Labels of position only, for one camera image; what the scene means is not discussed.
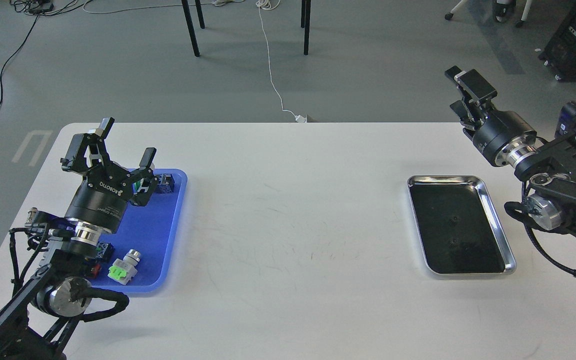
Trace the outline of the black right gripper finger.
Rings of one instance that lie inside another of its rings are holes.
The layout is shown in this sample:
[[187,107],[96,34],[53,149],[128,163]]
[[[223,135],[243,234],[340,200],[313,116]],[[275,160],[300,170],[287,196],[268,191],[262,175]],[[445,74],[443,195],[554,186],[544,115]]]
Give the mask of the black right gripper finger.
[[479,107],[473,102],[464,103],[464,101],[457,100],[450,105],[450,109],[459,117],[464,134],[468,138],[473,138],[477,130],[482,127]]
[[461,93],[459,103],[465,111],[485,113],[494,109],[493,99],[498,91],[477,70],[464,71],[452,66],[445,71],[445,76],[457,86]]

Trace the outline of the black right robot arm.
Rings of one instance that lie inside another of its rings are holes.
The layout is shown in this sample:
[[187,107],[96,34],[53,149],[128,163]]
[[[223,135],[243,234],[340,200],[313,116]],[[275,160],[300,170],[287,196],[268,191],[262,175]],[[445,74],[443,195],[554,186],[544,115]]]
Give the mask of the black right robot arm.
[[521,182],[521,200],[506,202],[506,214],[523,224],[538,253],[576,278],[576,269],[553,259],[534,233],[576,239],[576,101],[569,101],[560,112],[564,130],[537,146],[537,131],[516,112],[496,108],[493,99],[498,91],[477,70],[451,66],[445,76],[461,94],[450,108],[459,117],[462,132],[491,166],[511,166]]

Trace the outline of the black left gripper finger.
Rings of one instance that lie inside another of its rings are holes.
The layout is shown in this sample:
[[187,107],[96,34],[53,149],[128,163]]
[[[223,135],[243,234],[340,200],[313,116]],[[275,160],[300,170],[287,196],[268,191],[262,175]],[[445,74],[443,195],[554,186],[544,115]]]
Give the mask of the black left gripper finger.
[[128,201],[135,207],[145,207],[156,190],[158,177],[154,174],[153,167],[156,153],[156,148],[147,147],[138,168],[131,171],[126,178],[126,191],[130,194]]
[[66,155],[61,158],[61,170],[79,174],[86,181],[115,177],[116,165],[105,145],[114,121],[105,117],[97,128],[73,135]]

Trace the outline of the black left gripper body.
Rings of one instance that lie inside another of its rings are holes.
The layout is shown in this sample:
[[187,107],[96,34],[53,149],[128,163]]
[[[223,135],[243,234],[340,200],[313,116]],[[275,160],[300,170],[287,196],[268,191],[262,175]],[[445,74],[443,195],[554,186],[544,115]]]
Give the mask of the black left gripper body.
[[88,223],[115,234],[126,213],[128,202],[134,196],[132,189],[136,177],[109,179],[83,177],[64,218],[72,222]]

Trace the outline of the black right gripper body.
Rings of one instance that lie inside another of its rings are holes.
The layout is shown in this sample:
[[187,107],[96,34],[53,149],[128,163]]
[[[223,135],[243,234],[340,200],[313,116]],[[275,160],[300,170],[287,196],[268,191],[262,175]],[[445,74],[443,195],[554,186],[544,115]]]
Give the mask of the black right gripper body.
[[471,141],[491,166],[515,168],[537,152],[537,132],[514,111],[492,111]]

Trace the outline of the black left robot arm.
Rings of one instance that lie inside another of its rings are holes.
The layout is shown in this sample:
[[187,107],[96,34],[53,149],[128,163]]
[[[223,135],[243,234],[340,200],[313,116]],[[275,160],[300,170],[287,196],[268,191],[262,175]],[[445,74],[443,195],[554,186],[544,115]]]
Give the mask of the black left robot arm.
[[64,360],[80,322],[112,317],[130,303],[123,292],[92,287],[85,278],[101,235],[118,231],[128,205],[144,207],[158,182],[153,147],[135,170],[110,159],[105,139],[114,121],[107,117],[98,128],[75,134],[61,158],[63,171],[82,176],[65,215],[37,212],[22,229],[39,239],[30,260],[46,253],[27,281],[28,268],[13,263],[13,295],[0,310],[0,360]]

